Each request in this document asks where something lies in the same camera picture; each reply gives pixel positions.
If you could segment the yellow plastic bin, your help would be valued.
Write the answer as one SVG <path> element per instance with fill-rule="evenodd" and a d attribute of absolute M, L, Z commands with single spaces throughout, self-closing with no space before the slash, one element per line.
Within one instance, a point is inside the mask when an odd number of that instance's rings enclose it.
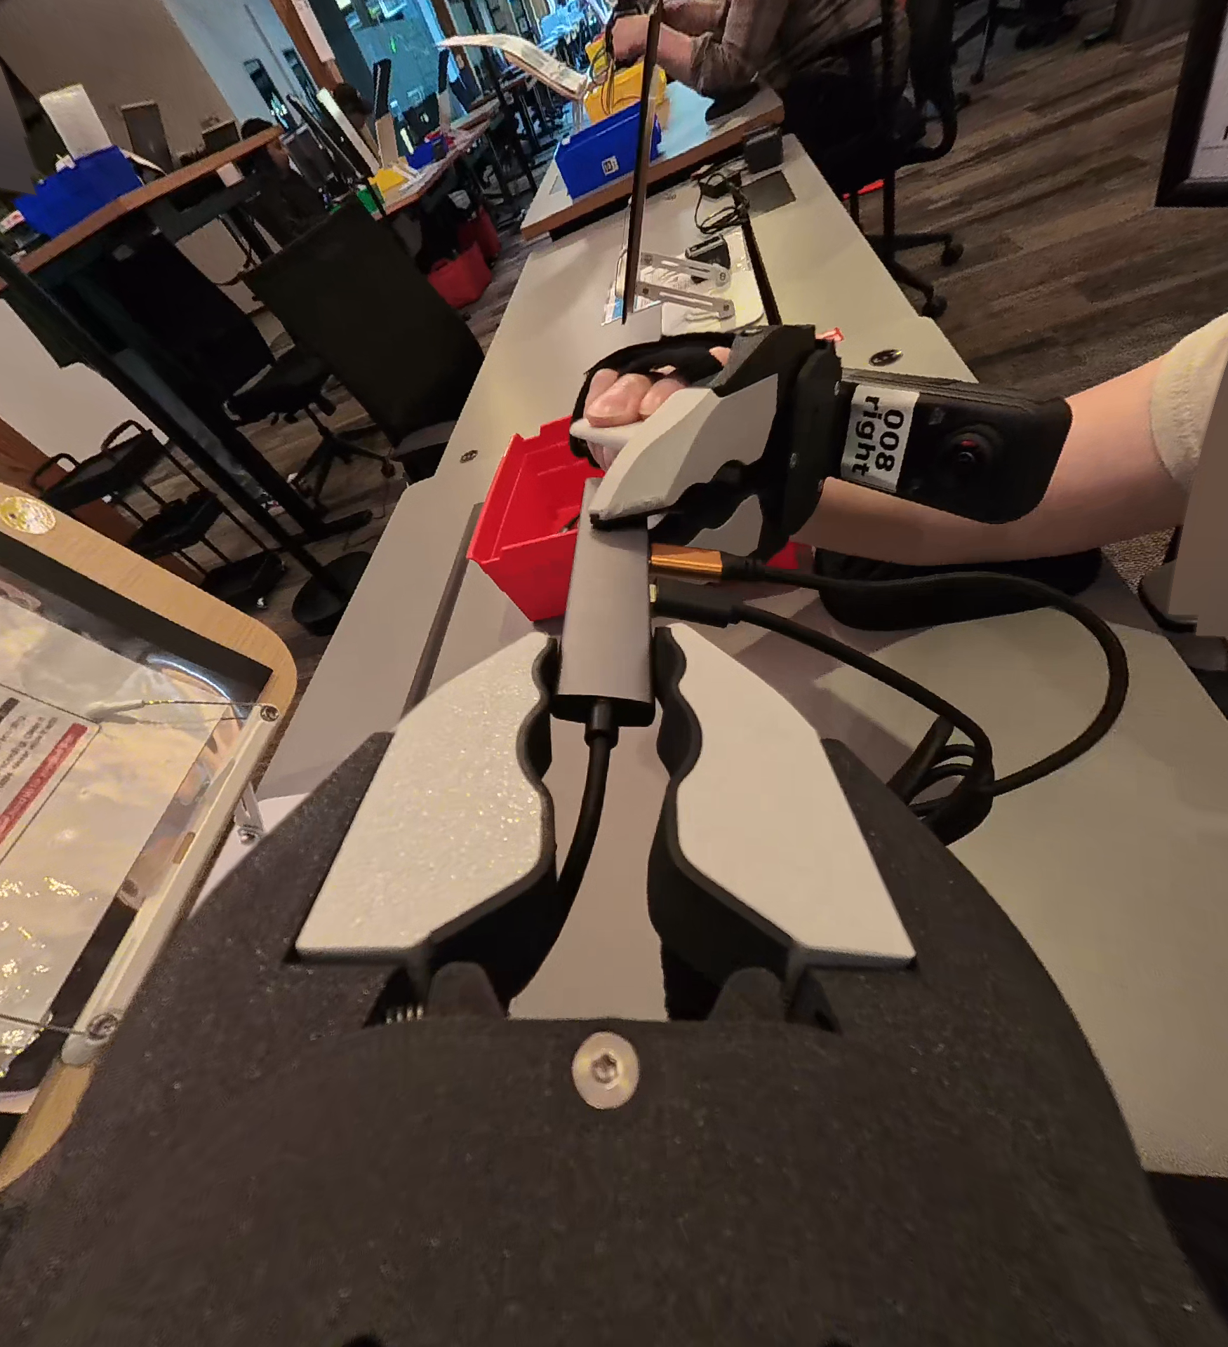
<path fill-rule="evenodd" d="M 640 104 L 644 83 L 644 61 L 616 65 L 603 48 L 589 48 L 590 66 L 582 99 L 584 117 L 592 124 Z"/>

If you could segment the blue plastic bin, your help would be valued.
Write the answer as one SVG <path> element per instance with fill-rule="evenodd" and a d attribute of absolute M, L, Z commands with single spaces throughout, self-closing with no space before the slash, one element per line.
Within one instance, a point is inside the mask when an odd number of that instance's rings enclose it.
<path fill-rule="evenodd" d="M 133 160 L 111 144 L 72 160 L 31 194 L 17 196 L 14 208 L 33 230 L 54 239 L 142 185 Z"/>
<path fill-rule="evenodd" d="M 634 172 L 641 145 L 641 106 L 634 104 L 573 131 L 555 154 L 572 199 Z"/>

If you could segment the person's right hand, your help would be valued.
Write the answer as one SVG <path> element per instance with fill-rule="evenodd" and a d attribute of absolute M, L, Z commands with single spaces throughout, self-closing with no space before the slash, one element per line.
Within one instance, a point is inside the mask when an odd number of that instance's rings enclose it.
<path fill-rule="evenodd" d="M 584 400 L 575 419 L 590 431 L 635 426 L 651 417 L 672 394 L 691 382 L 669 366 L 652 373 L 621 373 L 613 368 L 593 370 Z"/>

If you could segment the computer monitor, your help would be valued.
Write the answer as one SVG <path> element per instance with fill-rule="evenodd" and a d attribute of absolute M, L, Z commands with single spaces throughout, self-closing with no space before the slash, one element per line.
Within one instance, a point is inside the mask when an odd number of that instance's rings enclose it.
<path fill-rule="evenodd" d="M 320 89 L 318 100 L 343 137 L 352 145 L 352 153 L 361 160 L 365 177 L 378 174 L 382 162 L 379 151 L 372 147 L 367 134 L 368 110 L 361 95 L 352 85 L 341 82 L 331 89 Z"/>

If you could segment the red plastic bin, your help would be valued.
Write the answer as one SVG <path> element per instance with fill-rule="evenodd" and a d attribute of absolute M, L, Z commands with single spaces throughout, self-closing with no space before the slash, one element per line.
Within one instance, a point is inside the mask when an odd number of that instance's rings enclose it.
<path fill-rule="evenodd" d="M 569 608 L 584 488 L 601 471 L 575 455 L 572 416 L 512 437 L 488 486 L 468 559 L 538 624 Z"/>
<path fill-rule="evenodd" d="M 454 226 L 454 236 L 446 243 L 450 246 L 437 247 L 427 278 L 454 310 L 463 310 L 487 293 L 501 239 L 488 209 L 478 206 Z"/>

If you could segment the white paper roll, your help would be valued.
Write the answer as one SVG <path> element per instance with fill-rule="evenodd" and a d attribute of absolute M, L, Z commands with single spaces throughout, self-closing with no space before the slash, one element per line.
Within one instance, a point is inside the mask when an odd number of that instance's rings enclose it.
<path fill-rule="evenodd" d="M 45 92 L 38 103 L 71 160 L 84 160 L 115 145 L 84 85 L 71 83 Z"/>

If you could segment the thin dark upright board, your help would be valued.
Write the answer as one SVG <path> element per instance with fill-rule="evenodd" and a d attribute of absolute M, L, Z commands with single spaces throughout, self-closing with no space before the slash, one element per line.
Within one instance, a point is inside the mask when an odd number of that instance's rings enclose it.
<path fill-rule="evenodd" d="M 654 141 L 657 136 L 657 53 L 662 20 L 662 3 L 655 1 L 647 14 L 642 76 L 640 87 L 637 145 L 633 170 L 633 191 L 628 198 L 627 232 L 623 254 L 623 290 L 618 319 L 625 327 L 635 312 L 641 286 L 641 236 L 650 186 Z"/>

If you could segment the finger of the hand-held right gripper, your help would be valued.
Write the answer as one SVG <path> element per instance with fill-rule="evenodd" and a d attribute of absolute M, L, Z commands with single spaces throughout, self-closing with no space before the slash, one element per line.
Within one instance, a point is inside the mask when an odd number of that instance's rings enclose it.
<path fill-rule="evenodd" d="M 590 498 L 601 527 L 661 527 L 661 501 L 698 482 L 727 479 L 768 491 L 781 506 L 787 457 L 771 445 L 775 389 L 683 389 L 630 427 Z"/>
<path fill-rule="evenodd" d="M 791 542 L 778 499 L 727 479 L 698 482 L 661 501 L 661 543 L 770 559 Z"/>

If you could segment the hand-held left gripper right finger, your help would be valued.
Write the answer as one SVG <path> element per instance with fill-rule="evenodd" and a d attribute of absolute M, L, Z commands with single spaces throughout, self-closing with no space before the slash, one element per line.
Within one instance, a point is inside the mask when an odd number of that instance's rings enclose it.
<path fill-rule="evenodd" d="M 706 1018 L 763 970 L 784 1004 L 824 973 L 915 970 L 908 929 L 825 741 L 792 702 L 706 635 L 657 629 L 657 755 L 666 786 L 650 918 L 668 1018 Z"/>

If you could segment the desk with teal top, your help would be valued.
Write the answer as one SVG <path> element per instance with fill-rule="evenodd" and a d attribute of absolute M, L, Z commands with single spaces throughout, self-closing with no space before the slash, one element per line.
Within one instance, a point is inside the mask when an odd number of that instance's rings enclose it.
<path fill-rule="evenodd" d="M 781 126 L 785 117 L 781 97 L 768 86 L 761 86 L 747 103 L 723 117 L 709 119 L 708 109 L 706 96 L 678 82 L 669 85 L 659 154 L 650 170 L 651 195 L 685 179 L 700 164 L 729 158 L 750 134 Z M 522 219 L 522 240 L 538 243 L 573 233 L 620 211 L 631 191 L 633 175 L 627 172 L 573 198 L 556 164 L 550 162 Z"/>

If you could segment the person's right forearm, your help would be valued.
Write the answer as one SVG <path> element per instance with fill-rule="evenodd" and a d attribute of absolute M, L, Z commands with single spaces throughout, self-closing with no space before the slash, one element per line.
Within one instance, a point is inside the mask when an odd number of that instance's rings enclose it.
<path fill-rule="evenodd" d="M 1228 311 L 1166 353 L 1071 396 L 1043 502 L 1002 525 L 828 479 L 794 537 L 880 563 L 942 569 L 1106 547 L 1181 523 L 1228 362 Z"/>

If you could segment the black office chair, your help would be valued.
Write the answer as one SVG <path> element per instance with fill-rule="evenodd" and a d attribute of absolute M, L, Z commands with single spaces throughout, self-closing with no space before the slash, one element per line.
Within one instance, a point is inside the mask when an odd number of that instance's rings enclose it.
<path fill-rule="evenodd" d="M 352 201 L 243 283 L 352 394 L 406 481 L 433 477 L 485 353 L 391 226 Z"/>
<path fill-rule="evenodd" d="M 879 228 L 863 239 L 903 288 L 920 294 L 920 311 L 937 321 L 947 308 L 944 295 L 899 254 L 937 246 L 941 263 L 949 266 L 962 259 L 964 246 L 945 230 L 897 230 L 896 177 L 945 158 L 957 144 L 954 4 L 904 3 L 908 48 L 903 78 L 896 66 L 894 8 L 893 3 L 879 4 L 877 24 L 846 42 L 841 69 L 792 76 L 781 100 L 785 126 L 856 226 L 862 225 L 862 192 L 877 189 Z"/>
<path fill-rule="evenodd" d="M 337 462 L 374 462 L 386 479 L 402 472 L 386 451 L 369 450 L 337 433 L 327 419 L 333 372 L 317 356 L 290 346 L 273 352 L 256 324 L 171 243 L 152 237 L 135 249 L 119 247 L 105 264 L 105 287 L 133 319 L 218 397 L 235 426 L 306 416 L 318 444 L 287 482 L 321 506 Z"/>

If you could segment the grey usb hub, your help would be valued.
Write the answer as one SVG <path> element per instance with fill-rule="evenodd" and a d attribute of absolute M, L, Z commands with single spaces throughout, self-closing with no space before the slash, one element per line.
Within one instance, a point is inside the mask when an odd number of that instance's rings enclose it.
<path fill-rule="evenodd" d="M 583 516 L 550 703 L 558 718 L 587 721 L 606 706 L 617 728 L 654 721 L 650 559 L 644 525 L 601 527 Z"/>

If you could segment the wooden desk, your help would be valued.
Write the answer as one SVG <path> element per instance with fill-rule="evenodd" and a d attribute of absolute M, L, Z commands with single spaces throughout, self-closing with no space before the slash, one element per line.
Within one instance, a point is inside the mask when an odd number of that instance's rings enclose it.
<path fill-rule="evenodd" d="M 280 140 L 282 130 L 269 126 L 118 196 L 24 256 L 11 259 L 0 252 L 0 260 L 11 260 L 26 274 L 36 274 L 92 244 L 125 244 L 144 228 L 177 243 L 214 220 L 225 222 L 248 260 L 268 260 L 275 253 L 273 240 L 248 209 L 262 182 L 239 172 L 238 165 L 253 155 L 269 160 L 268 147 Z"/>

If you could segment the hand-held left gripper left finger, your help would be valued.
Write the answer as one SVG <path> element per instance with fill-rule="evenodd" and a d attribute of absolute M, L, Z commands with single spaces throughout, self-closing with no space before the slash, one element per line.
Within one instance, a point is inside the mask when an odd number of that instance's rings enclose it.
<path fill-rule="evenodd" d="M 473 963 L 504 1006 L 562 929 L 550 685 L 531 632 L 442 685 L 392 733 L 296 936 L 303 962 L 381 963 L 425 992 Z"/>

